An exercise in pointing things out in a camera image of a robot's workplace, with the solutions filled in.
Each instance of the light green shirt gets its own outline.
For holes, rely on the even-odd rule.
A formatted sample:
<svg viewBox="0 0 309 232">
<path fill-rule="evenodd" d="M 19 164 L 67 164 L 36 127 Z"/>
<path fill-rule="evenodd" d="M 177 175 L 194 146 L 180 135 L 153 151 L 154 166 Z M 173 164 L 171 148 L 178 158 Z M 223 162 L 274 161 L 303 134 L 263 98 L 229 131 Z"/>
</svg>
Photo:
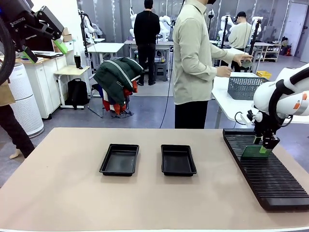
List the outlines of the light green shirt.
<svg viewBox="0 0 309 232">
<path fill-rule="evenodd" d="M 233 48 L 244 49 L 247 46 L 249 37 L 251 35 L 251 24 L 249 23 L 239 23 L 231 31 L 228 41 L 230 46 Z"/>
<path fill-rule="evenodd" d="M 208 101 L 217 69 L 212 58 L 231 63 L 234 55 L 209 41 L 204 17 L 206 6 L 187 0 L 174 28 L 174 100 L 175 104 Z"/>
</svg>

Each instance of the gray wire basket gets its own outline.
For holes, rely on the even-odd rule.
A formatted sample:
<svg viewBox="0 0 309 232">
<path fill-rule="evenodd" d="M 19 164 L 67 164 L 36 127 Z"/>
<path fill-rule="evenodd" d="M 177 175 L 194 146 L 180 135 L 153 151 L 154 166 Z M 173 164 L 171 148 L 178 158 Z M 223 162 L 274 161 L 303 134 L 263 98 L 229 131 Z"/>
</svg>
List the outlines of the gray wire basket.
<svg viewBox="0 0 309 232">
<path fill-rule="evenodd" d="M 268 80 L 263 77 L 230 77 L 228 94 L 235 100 L 253 100 L 256 89 Z"/>
</svg>

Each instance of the person in white shirt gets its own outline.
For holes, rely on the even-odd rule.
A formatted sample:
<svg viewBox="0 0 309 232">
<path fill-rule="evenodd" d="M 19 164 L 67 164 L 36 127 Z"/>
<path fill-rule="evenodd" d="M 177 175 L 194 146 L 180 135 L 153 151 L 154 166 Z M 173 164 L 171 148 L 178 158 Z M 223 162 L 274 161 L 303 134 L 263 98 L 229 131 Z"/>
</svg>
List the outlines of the person in white shirt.
<svg viewBox="0 0 309 232">
<path fill-rule="evenodd" d="M 245 12 L 239 12 L 235 22 L 238 24 L 231 31 L 228 41 L 230 46 L 238 50 L 244 51 L 251 35 L 252 25 L 247 23 L 247 15 Z M 235 68 L 236 72 L 240 72 L 240 66 L 237 62 L 232 62 L 232 68 Z"/>
<path fill-rule="evenodd" d="M 174 27 L 173 92 L 176 129 L 204 129 L 208 101 L 211 99 L 213 80 L 230 77 L 226 66 L 213 67 L 212 59 L 225 62 L 251 60 L 252 56 L 234 55 L 209 41 L 205 21 L 206 4 L 215 0 L 187 0 Z"/>
</svg>

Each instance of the black tray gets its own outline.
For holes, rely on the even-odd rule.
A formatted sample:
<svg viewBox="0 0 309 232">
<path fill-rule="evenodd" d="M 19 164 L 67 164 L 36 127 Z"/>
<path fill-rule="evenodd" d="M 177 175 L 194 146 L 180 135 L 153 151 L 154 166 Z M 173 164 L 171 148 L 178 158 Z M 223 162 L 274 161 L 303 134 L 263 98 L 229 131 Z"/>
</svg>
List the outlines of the black tray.
<svg viewBox="0 0 309 232">
<path fill-rule="evenodd" d="M 197 173 L 191 148 L 185 145 L 161 145 L 164 175 L 193 176 Z"/>
<path fill-rule="evenodd" d="M 268 158 L 241 158 L 246 146 L 253 144 L 253 130 L 224 129 L 223 138 L 265 210 L 309 209 L 309 195 L 273 153 Z"/>
<path fill-rule="evenodd" d="M 138 145 L 110 144 L 99 172 L 103 175 L 132 176 L 138 152 Z"/>
</svg>

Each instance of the person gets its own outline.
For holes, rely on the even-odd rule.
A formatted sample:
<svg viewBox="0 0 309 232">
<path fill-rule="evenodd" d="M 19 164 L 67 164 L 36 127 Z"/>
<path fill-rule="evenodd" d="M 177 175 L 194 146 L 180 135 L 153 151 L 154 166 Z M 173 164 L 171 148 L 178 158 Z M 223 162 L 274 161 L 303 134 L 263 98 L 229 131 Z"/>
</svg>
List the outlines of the person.
<svg viewBox="0 0 309 232">
<path fill-rule="evenodd" d="M 249 37 L 251 35 L 251 24 L 247 23 L 246 19 L 247 15 L 245 12 L 241 11 L 236 16 L 236 22 L 238 23 L 233 30 L 231 31 L 230 36 L 228 37 L 228 41 L 230 42 L 230 46 L 236 48 L 238 50 L 244 51 L 247 43 L 249 41 Z M 240 72 L 240 66 L 237 62 L 232 62 L 232 68 L 234 67 L 236 72 Z"/>
<path fill-rule="evenodd" d="M 232 61 L 251 60 L 249 55 L 233 55 L 210 43 L 204 14 L 206 4 L 216 0 L 187 0 L 173 32 L 174 101 L 176 129 L 203 129 L 215 76 L 230 77 L 227 66 L 215 68 L 212 58 Z"/>
<path fill-rule="evenodd" d="M 159 17 L 151 12 L 153 0 L 145 0 L 145 10 L 136 16 L 134 24 L 134 34 L 136 45 L 138 46 L 139 63 L 146 69 L 146 60 L 148 58 L 148 84 L 155 84 L 154 63 L 155 63 L 155 42 L 156 35 L 160 33 Z M 144 75 L 139 78 L 138 85 L 144 85 Z"/>
<path fill-rule="evenodd" d="M 0 126 L 12 138 L 12 142 L 16 145 L 17 149 L 16 153 L 10 156 L 10 158 L 13 159 L 20 153 L 27 158 L 34 150 L 34 145 L 14 116 L 10 104 L 14 103 L 15 100 L 7 81 L 0 85 L 0 96 Z"/>
</svg>

